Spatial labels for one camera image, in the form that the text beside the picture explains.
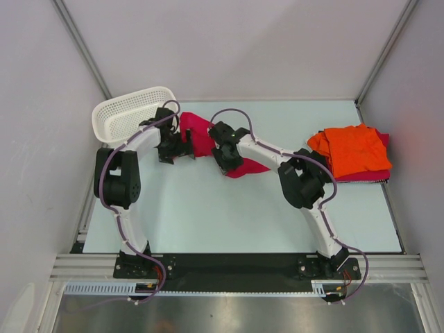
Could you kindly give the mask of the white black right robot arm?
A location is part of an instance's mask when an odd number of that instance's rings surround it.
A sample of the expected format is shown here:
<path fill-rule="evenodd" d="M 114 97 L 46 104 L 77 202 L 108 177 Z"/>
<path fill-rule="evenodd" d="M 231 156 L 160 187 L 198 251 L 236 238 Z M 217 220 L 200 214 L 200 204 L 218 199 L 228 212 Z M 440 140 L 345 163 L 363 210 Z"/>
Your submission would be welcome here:
<path fill-rule="evenodd" d="M 345 270 L 349 250 L 339 240 L 325 213 L 325 190 L 333 180 L 327 167 L 305 149 L 296 153 L 278 148 L 256 138 L 248 129 L 232 129 L 222 121 L 208 130 L 216 147 L 212 154 L 224 173 L 237 170 L 246 160 L 252 160 L 277 173 L 287 202 L 299 209 L 317 243 L 321 273 L 337 278 Z"/>

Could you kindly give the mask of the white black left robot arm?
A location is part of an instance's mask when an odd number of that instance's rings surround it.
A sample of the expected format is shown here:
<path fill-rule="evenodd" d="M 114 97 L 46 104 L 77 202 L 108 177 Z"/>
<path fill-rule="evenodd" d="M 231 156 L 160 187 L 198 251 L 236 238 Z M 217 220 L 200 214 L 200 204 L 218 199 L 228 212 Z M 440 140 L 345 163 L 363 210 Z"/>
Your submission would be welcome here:
<path fill-rule="evenodd" d="M 178 110 L 163 105 L 117 147 L 100 148 L 94 170 L 94 195 L 111 211 L 122 241 L 121 252 L 132 255 L 128 267 L 141 278 L 152 272 L 153 260 L 135 204 L 142 191 L 139 160 L 151 151 L 165 164 L 182 156 L 194 157 L 191 132 L 181 135 Z"/>

